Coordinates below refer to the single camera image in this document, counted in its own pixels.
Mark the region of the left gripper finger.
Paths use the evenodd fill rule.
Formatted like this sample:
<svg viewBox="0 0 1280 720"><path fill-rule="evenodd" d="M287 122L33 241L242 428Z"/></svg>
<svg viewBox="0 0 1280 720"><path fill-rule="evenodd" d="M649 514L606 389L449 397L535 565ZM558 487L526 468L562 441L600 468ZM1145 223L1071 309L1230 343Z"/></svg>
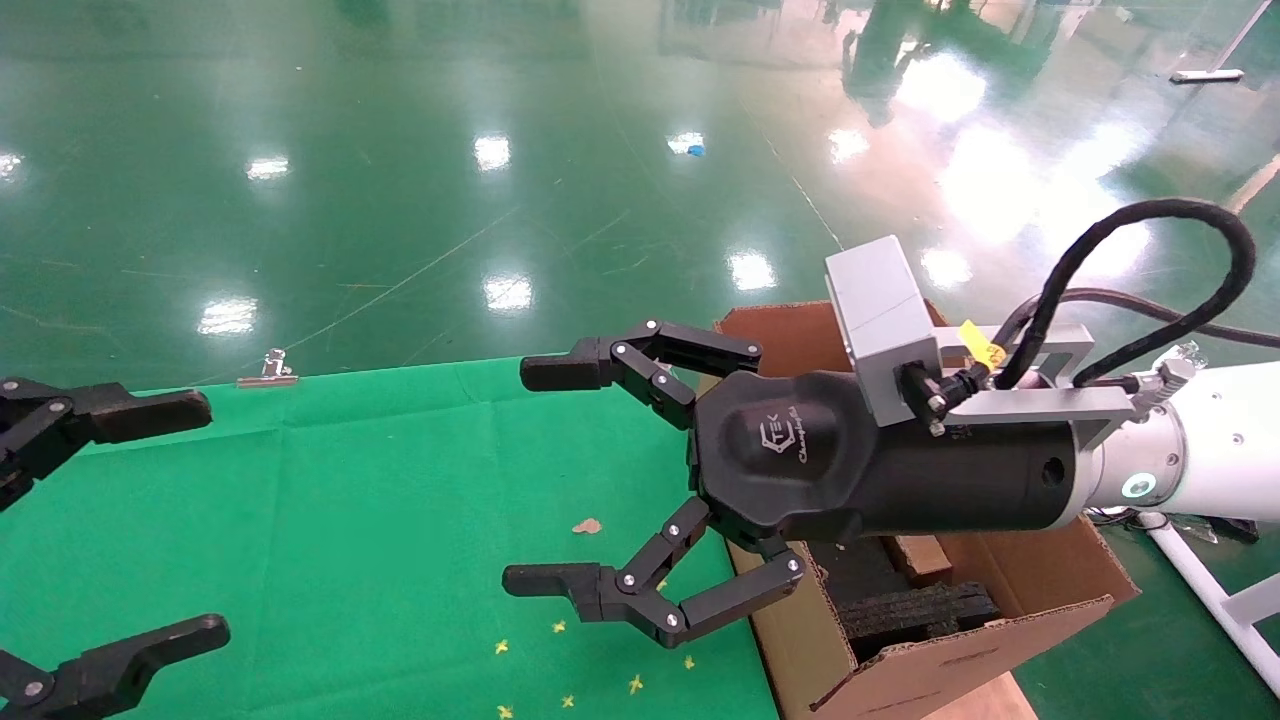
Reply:
<svg viewBox="0 0 1280 720"><path fill-rule="evenodd" d="M205 393L146 397L119 383L60 388L19 377L1 387L1 510L28 495L87 445L120 445L212 421Z"/></svg>
<svg viewBox="0 0 1280 720"><path fill-rule="evenodd" d="M164 667L220 650L230 626L205 614L86 650L51 671L3 652L3 719L106 719L136 708Z"/></svg>

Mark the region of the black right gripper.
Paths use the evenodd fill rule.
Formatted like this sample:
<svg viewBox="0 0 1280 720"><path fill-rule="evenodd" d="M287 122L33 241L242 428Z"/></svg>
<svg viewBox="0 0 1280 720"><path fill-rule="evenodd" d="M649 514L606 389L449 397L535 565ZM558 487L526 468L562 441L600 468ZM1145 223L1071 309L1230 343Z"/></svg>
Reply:
<svg viewBox="0 0 1280 720"><path fill-rule="evenodd" d="M806 571L785 541L864 536L1047 530L1083 509L1078 451L1065 421L881 427L846 372L769 378L762 346L648 320L585 337L567 354L522 357L530 392L626 389L690 430L691 497L623 568L596 562L509 565L513 597L564 597L582 623L627 623L673 650L791 594ZM701 397L684 368L724 378ZM762 565L675 602L659 584L713 527L756 547Z"/></svg>

